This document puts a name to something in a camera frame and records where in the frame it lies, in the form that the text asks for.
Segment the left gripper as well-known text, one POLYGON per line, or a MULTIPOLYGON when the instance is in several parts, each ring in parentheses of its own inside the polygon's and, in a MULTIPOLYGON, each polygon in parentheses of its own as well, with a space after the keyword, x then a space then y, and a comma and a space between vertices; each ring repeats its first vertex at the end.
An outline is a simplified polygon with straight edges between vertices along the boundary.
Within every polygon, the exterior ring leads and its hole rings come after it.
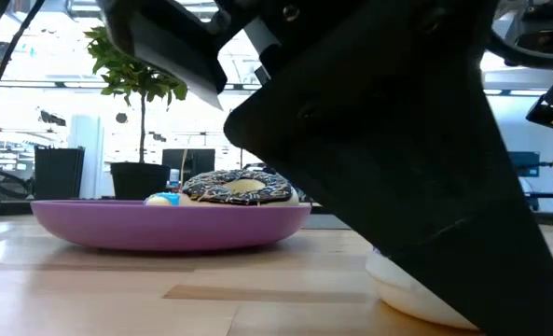
POLYGON ((424 76, 451 63, 478 67, 499 42, 490 7, 498 0, 206 0, 216 11, 203 22, 182 12, 182 73, 223 77, 217 55, 245 31, 261 63, 275 76, 324 44, 363 43, 363 65, 381 76, 424 76))

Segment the small purple sprinkled donut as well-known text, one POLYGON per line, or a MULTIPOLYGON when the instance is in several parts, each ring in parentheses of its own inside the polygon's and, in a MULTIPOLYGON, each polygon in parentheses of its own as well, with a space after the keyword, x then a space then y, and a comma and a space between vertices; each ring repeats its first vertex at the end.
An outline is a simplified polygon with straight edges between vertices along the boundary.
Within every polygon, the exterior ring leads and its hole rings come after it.
POLYGON ((377 248, 373 248, 366 258, 366 271, 373 279, 380 299, 399 312, 438 325, 477 330, 474 324, 385 258, 377 248))

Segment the large chocolate sprinkled donut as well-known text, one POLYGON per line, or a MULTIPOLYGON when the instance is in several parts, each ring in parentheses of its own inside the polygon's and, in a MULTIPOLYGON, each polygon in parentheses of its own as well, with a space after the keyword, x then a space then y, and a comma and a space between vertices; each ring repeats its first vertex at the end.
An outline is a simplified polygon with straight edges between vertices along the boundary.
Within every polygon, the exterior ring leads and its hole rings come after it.
POLYGON ((261 171, 221 170, 195 175, 182 187, 183 206, 297 206, 296 190, 283 177, 261 171))

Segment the large blue iced donut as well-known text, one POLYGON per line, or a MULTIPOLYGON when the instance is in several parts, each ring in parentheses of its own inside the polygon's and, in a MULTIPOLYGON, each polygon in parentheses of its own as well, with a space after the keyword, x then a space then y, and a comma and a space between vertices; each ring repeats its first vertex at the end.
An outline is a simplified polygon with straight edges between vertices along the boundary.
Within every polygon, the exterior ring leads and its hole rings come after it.
POLYGON ((150 195, 144 201, 144 205, 177 206, 180 203, 180 194, 173 192, 159 192, 150 195))

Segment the green leafy plant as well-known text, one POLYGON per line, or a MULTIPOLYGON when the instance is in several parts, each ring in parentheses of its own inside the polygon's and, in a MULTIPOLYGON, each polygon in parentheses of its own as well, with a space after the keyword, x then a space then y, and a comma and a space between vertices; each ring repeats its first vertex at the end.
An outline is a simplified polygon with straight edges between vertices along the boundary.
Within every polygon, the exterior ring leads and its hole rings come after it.
POLYGON ((105 83, 101 95, 119 95, 127 107, 131 107, 131 96, 139 95, 138 161, 144 163, 146 104, 159 98, 166 100, 166 107, 169 108, 174 99, 184 101, 188 93, 187 84, 178 77, 168 75, 155 66, 119 51, 103 26, 90 28, 84 32, 84 36, 89 40, 87 52, 95 60, 92 73, 97 75, 105 70, 101 74, 105 83))

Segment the black computer monitor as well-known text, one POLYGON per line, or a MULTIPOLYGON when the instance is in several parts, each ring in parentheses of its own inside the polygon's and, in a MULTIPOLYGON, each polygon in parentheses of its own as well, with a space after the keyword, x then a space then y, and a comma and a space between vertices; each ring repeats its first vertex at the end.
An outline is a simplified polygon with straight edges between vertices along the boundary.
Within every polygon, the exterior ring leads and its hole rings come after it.
POLYGON ((212 172, 215 163, 214 149, 163 149, 162 164, 183 173, 183 181, 212 172))

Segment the black plant pot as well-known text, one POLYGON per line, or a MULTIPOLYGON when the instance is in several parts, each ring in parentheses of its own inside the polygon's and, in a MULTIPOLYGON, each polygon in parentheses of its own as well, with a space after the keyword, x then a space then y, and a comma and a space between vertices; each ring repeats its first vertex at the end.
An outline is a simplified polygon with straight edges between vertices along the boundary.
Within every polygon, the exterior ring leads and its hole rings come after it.
POLYGON ((164 192, 171 170, 169 166, 140 162, 115 162, 110 168, 115 197, 130 201, 164 192))

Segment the black bin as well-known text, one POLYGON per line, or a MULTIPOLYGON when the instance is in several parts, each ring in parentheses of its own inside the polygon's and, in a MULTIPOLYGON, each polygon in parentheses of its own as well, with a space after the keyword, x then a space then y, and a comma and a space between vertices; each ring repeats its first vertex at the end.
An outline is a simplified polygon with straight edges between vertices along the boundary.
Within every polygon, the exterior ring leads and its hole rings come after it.
POLYGON ((79 197, 85 148, 37 147, 35 185, 37 200, 68 200, 79 197))

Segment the purple round plate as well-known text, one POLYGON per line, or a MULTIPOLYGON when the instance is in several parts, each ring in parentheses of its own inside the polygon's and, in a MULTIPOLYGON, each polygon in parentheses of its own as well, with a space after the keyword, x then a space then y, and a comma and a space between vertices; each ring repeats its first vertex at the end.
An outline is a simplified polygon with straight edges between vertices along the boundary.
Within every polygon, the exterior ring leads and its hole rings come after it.
POLYGON ((128 251, 210 251, 269 245, 304 225, 296 206, 153 206, 141 201, 33 201, 52 235, 88 247, 128 251))

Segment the dark wall screen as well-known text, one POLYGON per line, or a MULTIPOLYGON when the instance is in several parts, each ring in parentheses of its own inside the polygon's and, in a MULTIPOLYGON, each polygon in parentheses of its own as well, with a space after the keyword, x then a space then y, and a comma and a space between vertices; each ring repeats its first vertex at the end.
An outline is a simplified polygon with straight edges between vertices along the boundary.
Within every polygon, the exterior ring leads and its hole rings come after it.
POLYGON ((520 177, 538 177, 540 153, 534 151, 509 151, 509 158, 520 177))

